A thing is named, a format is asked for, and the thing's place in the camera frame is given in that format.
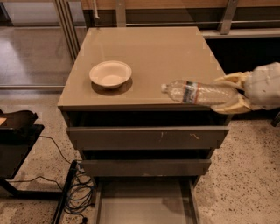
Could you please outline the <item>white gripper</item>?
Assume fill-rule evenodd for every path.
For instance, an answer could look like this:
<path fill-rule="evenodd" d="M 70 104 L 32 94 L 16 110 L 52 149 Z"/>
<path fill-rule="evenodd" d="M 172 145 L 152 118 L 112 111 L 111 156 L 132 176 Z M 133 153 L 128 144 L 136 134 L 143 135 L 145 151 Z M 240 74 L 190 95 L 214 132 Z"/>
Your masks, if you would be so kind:
<path fill-rule="evenodd" d="M 243 114 L 251 110 L 272 110 L 280 107 L 280 63 L 258 66 L 251 72 L 237 72 L 214 80 L 216 85 L 243 90 L 231 100 L 211 109 L 219 114 Z"/>

